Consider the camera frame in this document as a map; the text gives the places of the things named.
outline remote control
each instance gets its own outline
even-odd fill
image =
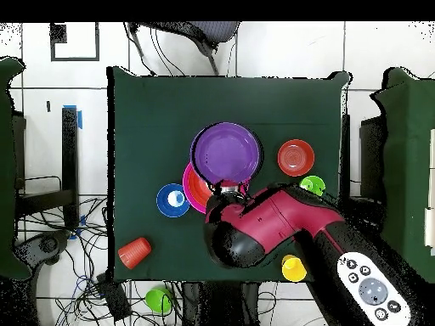
[[[347,252],[337,263],[340,280],[375,326],[408,326],[410,307],[367,256]]]

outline blue bowl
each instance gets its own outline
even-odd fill
[[[183,186],[177,183],[169,183],[161,188],[156,202],[159,212],[167,217],[180,217],[190,208]]]

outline green cup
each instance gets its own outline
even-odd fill
[[[156,286],[154,289],[148,291],[145,296],[145,304],[153,312],[169,312],[171,310],[171,302],[171,291],[169,291],[164,285]]]
[[[301,188],[305,188],[313,194],[318,196],[322,196],[323,192],[326,189],[325,183],[320,177],[316,177],[314,175],[310,175],[309,177],[305,177],[300,183],[299,186]]]

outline remote control button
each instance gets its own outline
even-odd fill
[[[375,278],[365,278],[359,285],[359,295],[366,304],[380,305],[388,296],[387,287]]]
[[[359,269],[359,272],[364,276],[369,276],[371,274],[371,270],[367,266],[363,266]]]
[[[381,307],[376,309],[375,316],[380,321],[387,320],[387,318],[388,318],[387,312],[384,309],[382,309]]]
[[[349,269],[353,270],[357,266],[357,262],[355,260],[347,260],[346,265]]]
[[[388,308],[388,310],[390,312],[393,312],[393,313],[397,313],[397,312],[399,312],[402,309],[400,304],[397,301],[394,301],[394,300],[391,300],[391,301],[388,302],[387,308]]]
[[[356,273],[349,273],[349,281],[352,284],[355,284],[358,282],[358,275]]]

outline purple plate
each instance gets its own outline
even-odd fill
[[[213,185],[221,180],[241,183],[256,171],[260,149],[255,137],[244,127],[219,122],[196,135],[190,161],[197,174]]]

